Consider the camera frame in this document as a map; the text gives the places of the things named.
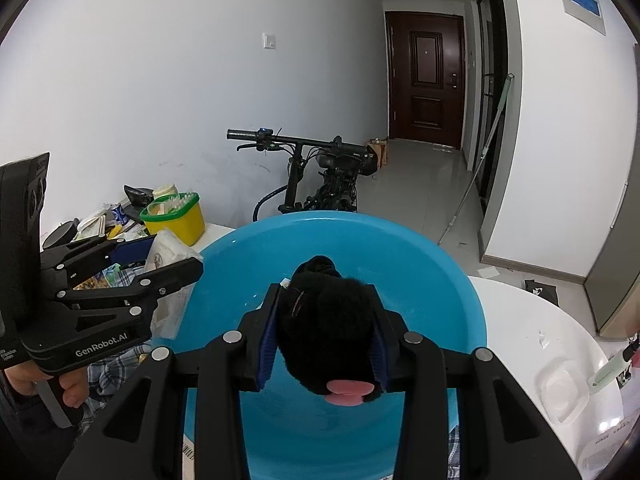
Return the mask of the blue plastic basin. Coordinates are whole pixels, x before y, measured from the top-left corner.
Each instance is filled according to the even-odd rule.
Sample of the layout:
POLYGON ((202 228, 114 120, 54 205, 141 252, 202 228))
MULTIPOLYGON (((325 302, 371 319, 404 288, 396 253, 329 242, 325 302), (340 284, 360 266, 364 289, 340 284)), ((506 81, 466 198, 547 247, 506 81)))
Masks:
POLYGON ((326 400, 332 380, 370 382, 373 306, 399 313, 439 347, 484 346, 480 300, 442 249, 364 214, 285 214, 243 226, 204 250, 175 352, 203 348, 287 282, 272 375, 244 393, 248 466, 255 479, 379 479, 394 468, 404 398, 381 393, 354 408, 326 400))

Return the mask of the grey beige refrigerator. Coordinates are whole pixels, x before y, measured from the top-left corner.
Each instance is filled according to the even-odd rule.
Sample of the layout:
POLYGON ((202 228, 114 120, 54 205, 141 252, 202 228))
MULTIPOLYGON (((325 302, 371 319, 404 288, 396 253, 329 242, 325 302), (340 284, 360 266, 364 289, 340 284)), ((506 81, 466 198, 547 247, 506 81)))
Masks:
POLYGON ((596 333, 603 339, 623 339, 639 330, 639 176, 636 131, 620 206, 584 284, 596 333))

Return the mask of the black bicycle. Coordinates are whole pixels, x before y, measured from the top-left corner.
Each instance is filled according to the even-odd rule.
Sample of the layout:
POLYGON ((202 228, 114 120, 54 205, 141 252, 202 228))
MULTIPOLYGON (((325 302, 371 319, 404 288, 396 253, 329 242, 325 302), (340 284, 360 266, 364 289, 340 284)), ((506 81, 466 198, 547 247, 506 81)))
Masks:
POLYGON ((280 214, 293 212, 358 210, 358 180, 378 171, 378 153, 369 144, 353 144, 340 136, 332 140, 312 140, 285 136, 269 128, 229 129, 229 140, 239 151, 288 155, 285 184, 258 200, 252 213, 259 220, 262 206, 280 196, 280 214))

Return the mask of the green pump bottle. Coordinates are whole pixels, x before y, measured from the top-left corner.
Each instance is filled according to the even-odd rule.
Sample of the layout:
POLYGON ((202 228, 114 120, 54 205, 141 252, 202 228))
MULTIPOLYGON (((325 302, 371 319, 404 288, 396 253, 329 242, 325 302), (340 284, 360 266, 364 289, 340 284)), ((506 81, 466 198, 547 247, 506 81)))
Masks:
POLYGON ((604 387, 620 376, 631 363, 632 358, 639 349, 639 339, 629 341, 625 348, 616 353, 601 366, 589 379, 588 388, 590 394, 601 391, 604 387))

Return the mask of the white wall switch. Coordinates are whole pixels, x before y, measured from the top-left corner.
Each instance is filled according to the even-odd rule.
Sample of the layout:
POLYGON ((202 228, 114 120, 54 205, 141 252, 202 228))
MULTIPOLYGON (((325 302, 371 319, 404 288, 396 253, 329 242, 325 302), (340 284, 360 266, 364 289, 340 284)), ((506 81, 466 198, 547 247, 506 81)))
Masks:
POLYGON ((263 34, 262 47, 266 50, 274 50, 277 47, 276 36, 263 34))

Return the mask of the clear snack jar black lid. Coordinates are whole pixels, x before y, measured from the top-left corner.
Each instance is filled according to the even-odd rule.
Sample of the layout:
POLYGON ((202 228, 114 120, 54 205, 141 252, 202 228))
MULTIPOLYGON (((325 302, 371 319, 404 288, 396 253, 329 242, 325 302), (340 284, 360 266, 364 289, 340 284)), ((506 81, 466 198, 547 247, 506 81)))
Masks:
POLYGON ((72 242, 78 233, 79 220, 77 218, 60 224, 43 241, 42 249, 60 247, 72 242))

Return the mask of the dark brown door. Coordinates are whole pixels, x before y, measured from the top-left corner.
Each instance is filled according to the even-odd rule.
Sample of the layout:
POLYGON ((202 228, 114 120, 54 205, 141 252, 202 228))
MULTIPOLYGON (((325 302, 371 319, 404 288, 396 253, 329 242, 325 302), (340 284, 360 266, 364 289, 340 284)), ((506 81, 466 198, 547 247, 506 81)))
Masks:
POLYGON ((385 13, 390 136, 461 148, 465 95, 463 18, 385 13))

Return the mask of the blue plaid shirt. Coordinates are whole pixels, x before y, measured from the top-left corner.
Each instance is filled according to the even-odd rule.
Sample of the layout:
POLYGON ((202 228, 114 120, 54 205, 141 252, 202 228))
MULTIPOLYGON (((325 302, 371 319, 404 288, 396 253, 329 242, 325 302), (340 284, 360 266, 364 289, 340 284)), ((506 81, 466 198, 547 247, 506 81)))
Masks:
MULTIPOLYGON (((87 278, 77 285, 75 289, 125 287, 144 272, 144 266, 123 266, 115 263, 91 278, 87 278)), ((119 388, 126 380, 134 374, 139 364, 150 351, 150 343, 145 341, 144 344, 113 354, 88 366, 89 396, 84 404, 81 405, 82 419, 79 424, 78 434, 83 434, 89 429, 99 412, 118 393, 119 388)))

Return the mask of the clear plastic tray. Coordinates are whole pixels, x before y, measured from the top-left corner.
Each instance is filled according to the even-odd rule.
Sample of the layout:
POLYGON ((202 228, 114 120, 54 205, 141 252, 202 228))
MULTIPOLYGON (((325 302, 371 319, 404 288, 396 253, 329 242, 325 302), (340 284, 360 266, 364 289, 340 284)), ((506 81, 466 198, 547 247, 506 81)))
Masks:
POLYGON ((540 402, 555 426, 571 425, 588 404, 587 379, 573 360, 555 360, 537 379, 540 402))

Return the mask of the yellow bin green rim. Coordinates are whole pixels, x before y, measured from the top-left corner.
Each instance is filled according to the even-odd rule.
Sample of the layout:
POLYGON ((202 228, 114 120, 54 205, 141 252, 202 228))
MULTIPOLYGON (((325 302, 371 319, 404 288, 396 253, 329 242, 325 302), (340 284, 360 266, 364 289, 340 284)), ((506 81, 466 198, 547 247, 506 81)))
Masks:
POLYGON ((205 232, 200 196, 195 192, 160 196, 142 210, 140 219, 151 235, 169 230, 186 246, 193 246, 205 232))

